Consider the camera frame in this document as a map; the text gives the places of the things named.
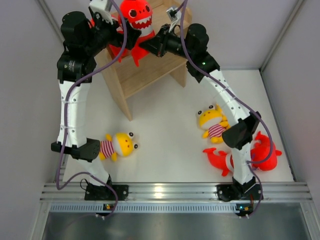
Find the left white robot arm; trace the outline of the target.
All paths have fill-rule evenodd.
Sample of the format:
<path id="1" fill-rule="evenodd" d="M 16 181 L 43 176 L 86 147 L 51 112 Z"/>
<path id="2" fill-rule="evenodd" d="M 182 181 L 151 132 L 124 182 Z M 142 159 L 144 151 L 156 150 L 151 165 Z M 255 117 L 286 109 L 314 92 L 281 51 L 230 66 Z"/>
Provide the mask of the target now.
<path id="1" fill-rule="evenodd" d="M 91 22 L 81 11 L 72 11 L 62 18 L 60 31 L 64 37 L 63 53 L 57 62 L 60 90 L 61 119 L 57 140 L 51 150 L 61 156 L 70 155 L 84 167 L 90 184 L 102 200 L 113 194 L 110 174 L 98 159 L 101 142 L 85 134 L 86 104 L 95 74 L 110 67 L 108 63 L 97 69 L 95 57 L 111 44 L 120 52 L 130 50 L 141 31 L 135 29 L 123 15 L 116 20 L 94 12 Z"/>

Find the yellow frog plush striped shirt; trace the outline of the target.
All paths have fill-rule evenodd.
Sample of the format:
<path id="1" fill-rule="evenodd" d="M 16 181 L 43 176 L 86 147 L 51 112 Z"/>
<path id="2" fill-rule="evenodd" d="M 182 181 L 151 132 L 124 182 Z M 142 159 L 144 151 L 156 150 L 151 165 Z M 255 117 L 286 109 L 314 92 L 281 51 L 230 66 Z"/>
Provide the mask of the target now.
<path id="1" fill-rule="evenodd" d="M 110 158 L 116 162 L 118 156 L 128 157 L 137 150 L 139 145 L 133 142 L 135 134 L 133 132 L 117 132 L 114 135 L 106 134 L 105 140 L 100 141 L 99 159 Z"/>

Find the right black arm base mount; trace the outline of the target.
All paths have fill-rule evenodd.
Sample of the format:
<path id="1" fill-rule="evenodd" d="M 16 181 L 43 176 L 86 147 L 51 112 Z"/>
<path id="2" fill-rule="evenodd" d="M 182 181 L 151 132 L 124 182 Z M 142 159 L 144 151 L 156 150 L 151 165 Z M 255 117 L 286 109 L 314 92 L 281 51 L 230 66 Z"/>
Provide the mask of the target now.
<path id="1" fill-rule="evenodd" d="M 262 190 L 259 184 L 246 187 L 237 184 L 218 184 L 216 186 L 218 199 L 223 202 L 259 200 Z"/>

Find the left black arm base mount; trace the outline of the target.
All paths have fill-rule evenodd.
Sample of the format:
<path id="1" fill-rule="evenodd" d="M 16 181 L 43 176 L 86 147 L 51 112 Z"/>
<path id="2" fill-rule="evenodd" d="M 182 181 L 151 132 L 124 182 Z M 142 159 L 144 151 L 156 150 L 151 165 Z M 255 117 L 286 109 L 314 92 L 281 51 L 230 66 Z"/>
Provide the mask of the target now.
<path id="1" fill-rule="evenodd" d="M 119 201 L 124 201 L 129 195 L 129 186 L 125 184 L 116 184 L 112 186 Z M 106 186 L 96 186 L 89 184 L 85 189 L 85 201 L 115 201 L 115 194 Z"/>

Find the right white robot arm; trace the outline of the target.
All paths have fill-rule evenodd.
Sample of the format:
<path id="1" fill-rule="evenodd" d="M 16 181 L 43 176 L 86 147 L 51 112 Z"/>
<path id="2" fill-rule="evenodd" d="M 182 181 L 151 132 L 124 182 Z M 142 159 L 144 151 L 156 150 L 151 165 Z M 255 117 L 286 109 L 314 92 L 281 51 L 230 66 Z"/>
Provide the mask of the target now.
<path id="1" fill-rule="evenodd" d="M 222 139 L 231 148 L 234 166 L 231 189 L 235 196 L 244 199 L 256 185 L 248 161 L 251 160 L 251 142 L 260 114 L 237 101 L 219 64 L 207 51 L 208 42 L 206 28 L 199 23 L 191 24 L 186 35 L 181 36 L 176 35 L 169 24 L 165 24 L 154 37 L 141 42 L 139 46 L 157 57 L 172 53 L 186 58 L 188 72 L 213 93 L 230 125 L 230 129 L 222 134 Z"/>

